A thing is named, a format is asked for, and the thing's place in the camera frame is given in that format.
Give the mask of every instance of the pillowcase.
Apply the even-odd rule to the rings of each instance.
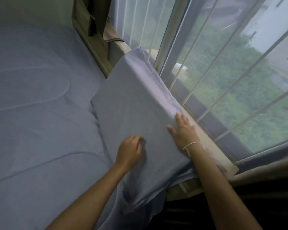
[[[144,206],[170,185],[197,177],[166,129],[167,124],[176,126],[175,114],[182,107],[141,48],[119,60],[92,103],[113,162],[126,137],[137,134],[146,140],[141,159],[122,180],[128,210]]]

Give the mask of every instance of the bed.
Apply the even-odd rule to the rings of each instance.
[[[74,29],[0,26],[0,229],[46,228],[108,171],[90,103],[104,80]],[[96,229],[133,224],[119,218],[116,194]],[[133,213],[138,228],[164,198]]]

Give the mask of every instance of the green vegetation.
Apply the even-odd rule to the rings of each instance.
[[[191,47],[203,22],[203,18],[201,19],[192,30],[192,37],[186,43],[179,62]],[[198,83],[231,33],[232,30],[229,29],[221,31],[211,25],[206,26],[185,64],[190,77],[183,82],[189,89]],[[238,34],[194,94],[207,107],[211,106],[260,56],[261,53],[249,45],[248,37]],[[262,61],[212,109],[212,112],[227,127],[233,127],[284,93],[272,82],[273,74],[275,71],[269,67],[268,62]],[[288,97],[235,129],[234,134],[252,152],[287,140]]]

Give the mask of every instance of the white string bracelet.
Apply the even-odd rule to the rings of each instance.
[[[188,146],[190,146],[190,145],[192,145],[192,144],[194,144],[194,143],[200,143],[200,142],[192,142],[192,143],[189,143],[187,146],[185,146],[185,147],[182,149],[183,151],[186,151],[186,152],[187,152],[189,158],[191,158],[191,155],[190,155],[190,152],[189,152],[189,150],[188,150]]]

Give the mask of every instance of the person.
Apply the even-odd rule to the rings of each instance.
[[[168,125],[177,147],[188,148],[196,167],[216,229],[262,229],[237,193],[204,149],[194,126],[183,114],[177,113],[177,128]],[[95,226],[112,192],[141,157],[140,135],[132,135],[119,146],[114,166],[73,204],[63,211],[47,230],[91,230]]]

